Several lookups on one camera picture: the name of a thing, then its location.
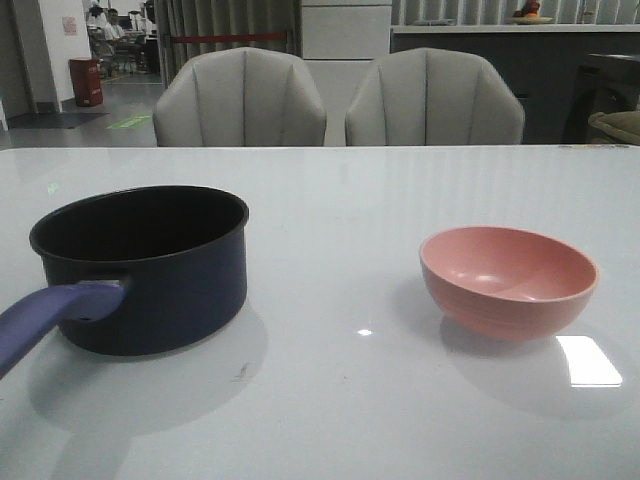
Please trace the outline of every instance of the green floor sign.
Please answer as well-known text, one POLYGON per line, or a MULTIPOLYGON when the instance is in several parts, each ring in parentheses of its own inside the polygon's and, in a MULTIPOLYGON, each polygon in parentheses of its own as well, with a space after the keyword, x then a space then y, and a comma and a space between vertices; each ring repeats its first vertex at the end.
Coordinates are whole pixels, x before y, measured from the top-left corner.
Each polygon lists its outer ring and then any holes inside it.
POLYGON ((131 115, 128 118, 120 120, 119 122, 109 125, 107 128, 110 130, 116 128, 139 128, 145 123, 151 120, 151 114, 146 115, 131 115))

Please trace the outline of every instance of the cushion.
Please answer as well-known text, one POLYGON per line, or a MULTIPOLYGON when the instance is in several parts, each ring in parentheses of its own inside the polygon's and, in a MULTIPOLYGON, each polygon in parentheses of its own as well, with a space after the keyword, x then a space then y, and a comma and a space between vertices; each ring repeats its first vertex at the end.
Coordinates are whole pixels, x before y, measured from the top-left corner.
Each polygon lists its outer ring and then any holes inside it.
POLYGON ((640 110, 633 112, 594 113, 589 125, 618 143, 640 145, 640 110))

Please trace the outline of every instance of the gray chair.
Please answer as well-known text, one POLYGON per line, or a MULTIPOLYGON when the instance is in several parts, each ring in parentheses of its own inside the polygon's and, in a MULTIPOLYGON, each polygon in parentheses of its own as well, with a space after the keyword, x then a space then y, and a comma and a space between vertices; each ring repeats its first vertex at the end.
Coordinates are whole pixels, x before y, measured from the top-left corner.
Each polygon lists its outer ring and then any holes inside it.
POLYGON ((418 48, 371 62, 345 118, 347 145, 501 145, 522 140, 524 110, 495 68, 418 48))
POLYGON ((319 146, 326 111, 302 59, 246 47, 189 60, 153 122, 164 147, 319 146))

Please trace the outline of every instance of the saucepan handle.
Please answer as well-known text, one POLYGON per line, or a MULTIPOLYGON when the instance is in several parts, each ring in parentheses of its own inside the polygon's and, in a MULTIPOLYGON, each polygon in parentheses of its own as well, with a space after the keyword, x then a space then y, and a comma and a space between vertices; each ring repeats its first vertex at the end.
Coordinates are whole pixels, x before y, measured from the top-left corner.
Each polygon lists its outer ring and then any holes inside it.
POLYGON ((61 320, 95 321, 114 312, 125 289, 117 280, 44 288, 0 315, 0 378, 61 320))

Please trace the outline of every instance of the gray floor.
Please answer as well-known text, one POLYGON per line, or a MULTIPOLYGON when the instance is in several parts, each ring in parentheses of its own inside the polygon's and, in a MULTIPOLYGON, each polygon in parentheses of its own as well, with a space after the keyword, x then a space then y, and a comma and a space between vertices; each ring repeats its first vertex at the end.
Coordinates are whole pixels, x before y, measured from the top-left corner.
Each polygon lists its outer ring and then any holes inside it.
POLYGON ((153 106, 164 90, 160 76, 121 73, 102 80, 103 103, 66 111, 105 113, 76 128, 10 128, 0 130, 0 149, 20 147, 155 147, 150 119, 153 106))

